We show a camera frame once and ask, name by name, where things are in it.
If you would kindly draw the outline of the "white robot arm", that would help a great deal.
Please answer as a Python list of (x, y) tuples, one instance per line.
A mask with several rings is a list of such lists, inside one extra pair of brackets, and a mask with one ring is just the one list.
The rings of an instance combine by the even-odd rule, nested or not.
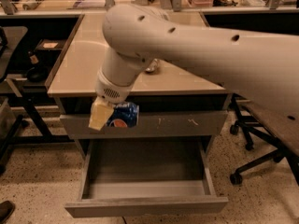
[(299, 37), (183, 25), (151, 7), (121, 4), (102, 23), (108, 44), (90, 128), (102, 129), (137, 77), (159, 59), (278, 112), (299, 117)]

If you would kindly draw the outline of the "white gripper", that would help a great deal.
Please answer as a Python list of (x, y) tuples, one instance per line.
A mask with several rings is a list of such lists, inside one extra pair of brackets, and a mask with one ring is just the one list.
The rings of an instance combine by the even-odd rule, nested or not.
[(124, 102), (132, 87), (133, 85), (118, 86), (109, 81), (102, 71), (99, 71), (95, 81), (95, 92), (99, 97), (92, 104), (89, 127), (100, 131), (114, 112), (113, 104)]

